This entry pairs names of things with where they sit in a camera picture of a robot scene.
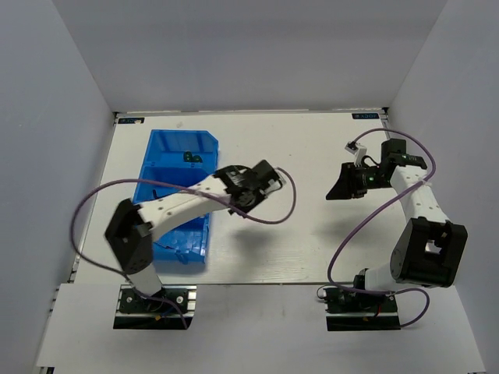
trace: wall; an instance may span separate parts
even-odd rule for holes
[[[50,0],[0,2],[0,362],[31,372],[112,115]],[[78,232],[83,229],[83,221]]]
[[[55,0],[113,111],[388,106],[445,0]]]
[[[434,153],[439,203],[468,228],[456,286],[491,373],[499,372],[498,71],[499,3],[451,0],[390,110],[395,128]]]

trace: purple cable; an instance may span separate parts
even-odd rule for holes
[[[198,191],[198,190],[195,190],[195,189],[190,189],[190,188],[187,188],[187,187],[183,187],[181,185],[173,185],[171,183],[158,182],[158,181],[152,181],[152,180],[149,180],[149,179],[140,179],[140,178],[118,179],[118,180],[115,180],[115,181],[104,183],[103,185],[99,185],[98,187],[96,187],[95,189],[93,189],[92,191],[90,191],[89,193],[87,193],[80,200],[80,202],[78,203],[78,205],[76,206],[76,208],[75,208],[75,210],[73,212],[73,216],[71,217],[71,223],[69,224],[69,241],[71,243],[71,248],[73,249],[73,251],[81,259],[84,259],[88,263],[91,263],[94,266],[100,267],[101,269],[108,270],[108,271],[111,271],[113,273],[119,274],[122,277],[124,277],[129,283],[132,283],[132,282],[130,282],[130,279],[127,277],[127,275],[123,271],[115,269],[115,268],[107,266],[107,265],[104,265],[102,263],[98,263],[97,261],[94,261],[90,257],[87,257],[86,255],[82,254],[82,252],[80,252],[78,250],[78,246],[76,245],[76,240],[75,240],[76,218],[78,217],[78,214],[80,213],[81,208],[83,207],[83,205],[93,195],[95,195],[96,193],[102,191],[103,189],[106,189],[107,187],[111,187],[112,185],[121,185],[123,183],[145,183],[145,184],[148,184],[148,185],[159,185],[161,187],[169,187],[169,188],[172,188],[172,189],[178,189],[180,191],[183,191],[183,192],[186,192],[186,193],[190,193],[192,195],[198,195],[198,196],[205,197],[207,199],[212,199],[212,200],[216,201],[217,203],[220,203],[221,205],[224,205],[227,208],[231,209],[232,211],[234,211],[235,213],[237,213],[239,216],[241,216],[243,218],[246,218],[246,219],[248,219],[250,221],[258,222],[260,224],[281,224],[282,222],[288,220],[288,218],[291,217],[291,215],[293,214],[293,211],[295,210],[295,207],[296,207],[296,184],[295,184],[295,181],[293,180],[292,176],[286,170],[284,170],[282,168],[276,168],[276,170],[280,171],[282,174],[284,174],[288,178],[289,182],[291,183],[292,190],[293,190],[293,201],[292,201],[291,209],[289,210],[288,214],[286,214],[282,219],[277,220],[277,221],[267,221],[267,220],[262,220],[260,218],[256,218],[256,217],[250,216],[249,214],[247,214],[247,213],[243,212],[242,210],[236,208],[235,206],[231,205],[230,203],[226,203],[223,199],[221,199],[220,197],[218,197],[216,195],[213,195],[213,194],[210,194],[210,193],[206,193],[206,192],[202,192],[202,191]],[[187,323],[186,323],[185,318],[182,315],[182,311],[179,309],[179,307],[174,302],[171,302],[170,300],[168,300],[166,298],[155,298],[153,296],[145,295],[143,292],[140,292],[139,290],[137,290],[135,288],[133,290],[141,298],[147,298],[149,300],[156,301],[156,302],[165,302],[165,303],[171,305],[173,307],[173,309],[175,309],[175,311],[180,315],[180,318],[182,319],[182,323],[183,323],[184,327],[187,330]]]
[[[371,130],[363,132],[362,134],[360,134],[359,136],[357,136],[353,141],[355,143],[357,143],[361,138],[363,138],[367,134],[371,134],[372,132],[379,132],[379,131],[393,132],[395,134],[402,135],[402,136],[404,136],[404,137],[412,140],[414,143],[416,143],[424,151],[424,153],[428,156],[428,158],[430,159],[431,171],[430,171],[430,173],[428,173],[428,175],[425,178],[423,178],[422,181],[418,181],[414,185],[411,185],[409,188],[407,188],[405,191],[402,191],[401,193],[399,193],[393,199],[388,200],[385,204],[383,204],[382,206],[380,206],[379,208],[377,208],[374,212],[372,212],[369,216],[367,216],[364,219],[364,221],[362,221],[360,224],[358,224],[352,230],[352,232],[350,232],[350,234],[348,234],[346,236],[346,238],[343,239],[343,242],[340,244],[340,246],[338,247],[338,249],[336,249],[336,252],[334,253],[333,258],[329,262],[329,266],[327,267],[327,279],[329,280],[329,283],[331,283],[335,287],[341,288],[342,290],[347,291],[347,292],[358,292],[358,293],[368,294],[368,295],[389,295],[389,294],[393,294],[393,292],[391,292],[391,291],[361,290],[361,289],[358,289],[358,288],[351,288],[351,287],[343,286],[343,285],[335,282],[333,280],[332,276],[331,276],[331,271],[333,269],[334,263],[336,262],[336,260],[338,259],[338,257],[340,256],[340,254],[342,253],[342,251],[346,247],[346,245],[350,242],[350,240],[352,240],[352,238],[364,226],[366,226],[373,218],[375,218],[379,213],[381,213],[383,210],[385,210],[386,208],[388,208],[391,204],[399,201],[402,197],[408,195],[409,193],[411,193],[415,189],[418,189],[425,182],[428,182],[434,176],[435,171],[437,170],[437,163],[435,162],[435,159],[434,159],[433,155],[430,153],[430,151],[418,139],[414,138],[413,136],[410,136],[409,134],[407,134],[405,132],[398,131],[398,130],[384,129],[384,128],[371,129]],[[401,294],[401,293],[405,293],[405,292],[409,292],[409,291],[418,291],[418,292],[424,293],[425,296],[426,296],[426,305],[425,305],[425,308],[424,308],[424,310],[423,310],[422,313],[420,313],[414,320],[412,320],[412,321],[404,324],[403,326],[401,325],[402,327],[412,325],[414,322],[416,322],[419,319],[421,319],[421,317],[423,317],[424,313],[426,313],[426,311],[428,310],[428,307],[430,305],[430,296],[424,290],[422,290],[420,288],[407,288],[405,290],[401,290],[401,291],[395,292],[395,294]]]

